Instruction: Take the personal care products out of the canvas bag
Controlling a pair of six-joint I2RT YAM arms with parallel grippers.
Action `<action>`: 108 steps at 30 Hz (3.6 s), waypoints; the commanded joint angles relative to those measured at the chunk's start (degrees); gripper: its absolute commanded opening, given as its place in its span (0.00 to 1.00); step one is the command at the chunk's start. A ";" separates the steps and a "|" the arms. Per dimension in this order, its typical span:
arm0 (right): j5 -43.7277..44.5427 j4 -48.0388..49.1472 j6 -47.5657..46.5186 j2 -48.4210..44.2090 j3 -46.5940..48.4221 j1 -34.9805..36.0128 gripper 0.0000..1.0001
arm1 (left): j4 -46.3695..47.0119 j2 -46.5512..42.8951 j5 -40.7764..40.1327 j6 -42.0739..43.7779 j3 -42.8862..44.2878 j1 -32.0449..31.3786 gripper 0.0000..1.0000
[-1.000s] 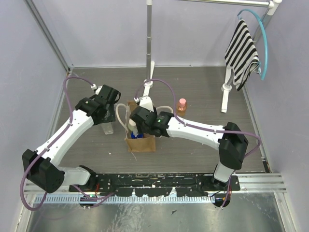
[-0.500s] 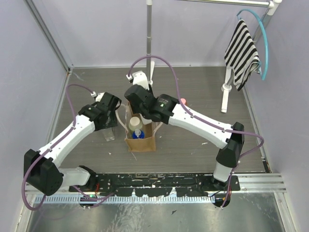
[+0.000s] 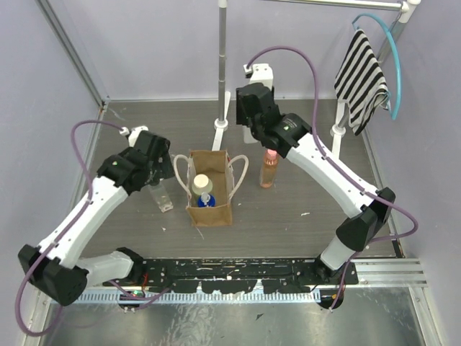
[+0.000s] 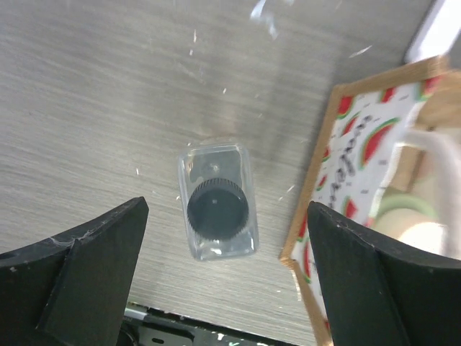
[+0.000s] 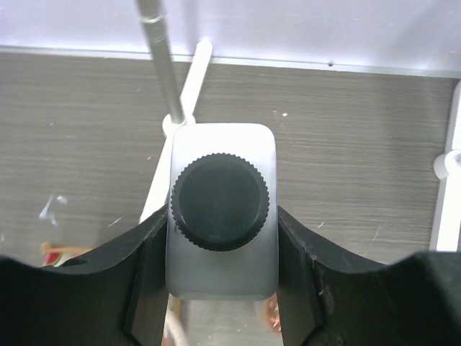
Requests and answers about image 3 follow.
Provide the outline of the blue spray bottle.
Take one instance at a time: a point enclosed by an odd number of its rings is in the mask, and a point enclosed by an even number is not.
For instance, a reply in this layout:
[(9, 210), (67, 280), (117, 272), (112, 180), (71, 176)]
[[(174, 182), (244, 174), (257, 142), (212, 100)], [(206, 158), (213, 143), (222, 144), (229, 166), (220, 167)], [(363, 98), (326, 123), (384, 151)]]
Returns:
[(207, 192), (202, 193), (197, 199), (198, 208), (213, 208), (215, 204), (215, 198)]

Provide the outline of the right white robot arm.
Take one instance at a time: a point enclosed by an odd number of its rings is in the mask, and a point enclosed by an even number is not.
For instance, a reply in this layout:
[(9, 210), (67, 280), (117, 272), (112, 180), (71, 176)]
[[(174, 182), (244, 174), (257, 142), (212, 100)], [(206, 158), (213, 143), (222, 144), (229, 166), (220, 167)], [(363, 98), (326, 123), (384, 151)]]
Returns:
[(262, 83), (236, 90), (236, 122), (249, 128), (264, 148), (276, 151), (283, 159), (307, 172), (346, 215), (334, 238), (315, 259), (315, 273), (322, 283), (331, 284), (355, 253), (361, 252), (385, 225), (389, 204), (395, 193), (363, 182), (343, 162), (316, 143), (313, 130), (299, 115), (282, 114), (272, 91)]

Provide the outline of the white bottle grey cap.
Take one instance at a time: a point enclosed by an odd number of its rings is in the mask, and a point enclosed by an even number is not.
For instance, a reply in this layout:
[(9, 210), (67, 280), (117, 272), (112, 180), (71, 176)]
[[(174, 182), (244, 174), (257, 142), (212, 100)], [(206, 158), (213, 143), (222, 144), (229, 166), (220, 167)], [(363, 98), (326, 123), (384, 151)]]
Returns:
[(242, 127), (242, 130), (243, 130), (243, 142), (246, 143), (246, 144), (252, 144), (252, 143), (257, 143), (258, 141), (253, 137), (252, 133), (251, 133), (251, 129), (246, 127), (246, 126), (243, 126)]

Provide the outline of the clear bottle dark cap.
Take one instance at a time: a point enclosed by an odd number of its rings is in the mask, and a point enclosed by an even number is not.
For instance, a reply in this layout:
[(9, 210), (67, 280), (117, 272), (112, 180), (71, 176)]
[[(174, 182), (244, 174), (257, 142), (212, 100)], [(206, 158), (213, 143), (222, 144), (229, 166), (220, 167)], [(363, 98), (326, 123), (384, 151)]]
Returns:
[(174, 204), (162, 181), (157, 185), (149, 185), (148, 190), (162, 213), (168, 212), (174, 208)]

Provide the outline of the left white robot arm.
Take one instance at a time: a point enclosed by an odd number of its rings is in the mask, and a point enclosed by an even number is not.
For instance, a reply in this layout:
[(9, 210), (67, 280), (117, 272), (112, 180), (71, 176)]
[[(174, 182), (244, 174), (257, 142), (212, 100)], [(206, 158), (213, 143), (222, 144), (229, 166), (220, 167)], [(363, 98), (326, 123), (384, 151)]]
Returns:
[(126, 247), (110, 254), (81, 258), (81, 253), (107, 217), (134, 192), (174, 176), (171, 142), (134, 128), (129, 146), (104, 160), (91, 189), (64, 221), (36, 247), (24, 245), (18, 254), (29, 283), (62, 306), (76, 301), (88, 287), (120, 279), (127, 285), (146, 277), (144, 259)]

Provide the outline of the cream cap green bottle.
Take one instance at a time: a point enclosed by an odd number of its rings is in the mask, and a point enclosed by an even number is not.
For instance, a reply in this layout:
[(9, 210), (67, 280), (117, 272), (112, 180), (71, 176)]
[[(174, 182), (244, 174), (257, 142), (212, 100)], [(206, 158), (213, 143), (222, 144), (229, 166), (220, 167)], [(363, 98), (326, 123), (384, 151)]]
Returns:
[(192, 196), (197, 200), (204, 192), (211, 194), (212, 180), (206, 174), (197, 174), (192, 180)]

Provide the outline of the pink cap orange bottle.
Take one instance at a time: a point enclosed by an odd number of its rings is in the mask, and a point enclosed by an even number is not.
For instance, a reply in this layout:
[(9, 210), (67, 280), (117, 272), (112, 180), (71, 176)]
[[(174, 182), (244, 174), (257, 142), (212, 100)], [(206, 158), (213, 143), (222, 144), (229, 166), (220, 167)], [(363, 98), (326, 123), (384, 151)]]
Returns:
[(273, 185), (277, 173), (279, 154), (271, 149), (264, 152), (263, 164), (260, 171), (260, 186), (269, 188)]

